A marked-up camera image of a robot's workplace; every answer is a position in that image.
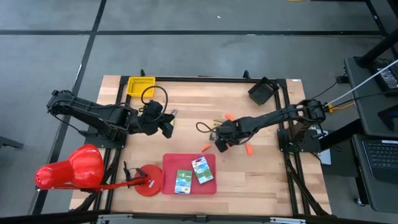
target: orange object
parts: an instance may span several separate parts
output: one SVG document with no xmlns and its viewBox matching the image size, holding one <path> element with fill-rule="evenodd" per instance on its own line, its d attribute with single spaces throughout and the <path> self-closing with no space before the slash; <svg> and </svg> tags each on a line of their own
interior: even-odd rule
<svg viewBox="0 0 398 224">
<path fill-rule="evenodd" d="M 251 144 L 246 144 L 246 152 L 248 155 L 253 155 L 253 148 L 251 147 Z"/>
<path fill-rule="evenodd" d="M 208 148 L 210 148 L 210 144 L 207 144 L 205 147 L 203 147 L 203 149 L 201 150 L 202 152 L 207 150 Z"/>
<path fill-rule="evenodd" d="M 230 120 L 230 121 L 234 121 L 235 120 L 235 117 L 232 114 L 230 114 L 230 113 L 225 113 L 225 118 Z"/>
</svg>

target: red lamp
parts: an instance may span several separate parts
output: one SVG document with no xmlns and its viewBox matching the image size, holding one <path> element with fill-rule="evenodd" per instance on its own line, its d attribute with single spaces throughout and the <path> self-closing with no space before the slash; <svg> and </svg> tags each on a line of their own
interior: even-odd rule
<svg viewBox="0 0 398 224">
<path fill-rule="evenodd" d="M 135 185 L 141 195 L 156 194 L 160 190 L 162 170 L 155 165 L 145 165 L 141 171 L 145 175 L 136 173 L 134 178 L 129 181 L 101 185 L 104 176 L 101 154 L 97 147 L 87 144 L 74 151 L 65 161 L 42 166 L 36 171 L 35 183 L 41 190 L 87 189 L 99 191 Z"/>
</svg>

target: pink tray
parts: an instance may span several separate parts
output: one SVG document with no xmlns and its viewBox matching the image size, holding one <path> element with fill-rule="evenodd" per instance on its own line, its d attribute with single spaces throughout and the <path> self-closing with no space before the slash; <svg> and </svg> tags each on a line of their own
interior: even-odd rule
<svg viewBox="0 0 398 224">
<path fill-rule="evenodd" d="M 204 184 L 199 184 L 198 178 L 195 175 L 195 171 L 193 171 L 191 161 L 203 156 L 206 158 L 214 179 Z M 175 178 L 177 177 L 177 170 L 179 169 L 192 171 L 191 194 L 215 194 L 217 192 L 216 157 L 214 154 L 164 154 L 162 171 L 163 194 L 175 194 Z"/>
</svg>

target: wooden tabletop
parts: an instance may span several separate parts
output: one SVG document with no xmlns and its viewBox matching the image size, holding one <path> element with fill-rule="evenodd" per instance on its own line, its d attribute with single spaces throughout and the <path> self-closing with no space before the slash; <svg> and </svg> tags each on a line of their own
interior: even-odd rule
<svg viewBox="0 0 398 224">
<path fill-rule="evenodd" d="M 120 76 L 105 75 L 97 102 L 102 105 L 116 101 Z M 156 82 L 167 90 L 169 104 L 167 112 L 177 109 L 172 138 L 166 139 L 162 131 L 155 135 L 134 134 L 127 137 L 126 147 L 121 152 L 117 181 L 125 180 L 123 161 L 128 167 L 155 164 L 162 167 L 165 153 L 200 153 L 209 144 L 209 134 L 196 130 L 196 122 L 209 126 L 213 120 L 224 120 L 225 113 L 235 118 L 259 116 L 276 110 L 275 99 L 257 105 L 248 96 L 253 83 L 204 83 L 204 82 Z M 287 80 L 290 103 L 305 98 L 300 80 Z M 280 90 L 283 105 L 283 93 Z M 162 91 L 155 90 L 153 100 L 164 105 Z M 142 106 L 139 98 L 131 99 L 131 106 Z M 217 193 L 215 195 L 164 195 L 143 197 L 134 188 L 121 187 L 114 191 L 112 212 L 123 213 L 179 213 L 213 215 L 292 215 L 287 185 L 287 174 L 283 155 L 277 141 L 278 125 L 261 129 L 250 141 L 253 155 L 246 154 L 245 145 L 233 146 L 220 153 L 214 143 L 206 151 L 216 156 Z M 329 199 L 323 180 L 322 169 L 317 158 L 301 153 L 305 183 L 315 200 L 327 212 Z M 296 196 L 299 211 L 303 212 L 300 191 Z M 87 193 L 74 191 L 70 208 L 79 206 Z M 101 199 L 104 208 L 106 191 Z"/>
</svg>

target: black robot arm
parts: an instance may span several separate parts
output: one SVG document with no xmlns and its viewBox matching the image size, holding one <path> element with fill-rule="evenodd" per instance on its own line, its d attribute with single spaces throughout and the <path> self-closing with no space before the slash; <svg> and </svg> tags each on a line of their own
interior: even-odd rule
<svg viewBox="0 0 398 224">
<path fill-rule="evenodd" d="M 312 125 L 320 124 L 325 120 L 323 105 L 317 100 L 303 100 L 296 105 L 271 113 L 253 117 L 243 117 L 234 121 L 225 121 L 215 129 L 218 150 L 224 152 L 227 145 L 243 144 L 252 138 L 261 128 L 284 121 L 297 121 L 289 127 L 289 141 L 301 140 L 304 132 Z"/>
<path fill-rule="evenodd" d="M 171 138 L 173 126 L 170 122 L 174 115 L 162 112 L 163 106 L 153 100 L 146 103 L 142 114 L 124 103 L 116 105 L 99 105 L 74 96 L 68 90 L 54 90 L 52 98 L 47 103 L 48 112 L 54 116 L 58 114 L 70 115 L 94 127 L 101 137 L 115 140 L 121 133 L 155 134 L 160 128 L 166 138 Z"/>
</svg>

